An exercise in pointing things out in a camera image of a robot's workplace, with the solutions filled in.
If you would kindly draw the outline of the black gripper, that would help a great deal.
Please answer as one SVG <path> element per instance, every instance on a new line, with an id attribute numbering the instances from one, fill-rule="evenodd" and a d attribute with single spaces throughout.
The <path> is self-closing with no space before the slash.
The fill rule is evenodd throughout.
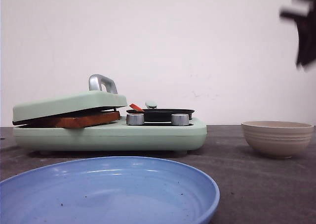
<path id="1" fill-rule="evenodd" d="M 299 38 L 296 67 L 307 69 L 316 60 L 316 22 L 311 20 L 316 18 L 316 0 L 292 1 L 294 3 L 305 3 L 308 6 L 307 12 L 301 13 L 294 9 L 282 8 L 280 18 L 299 19 L 296 21 Z"/>

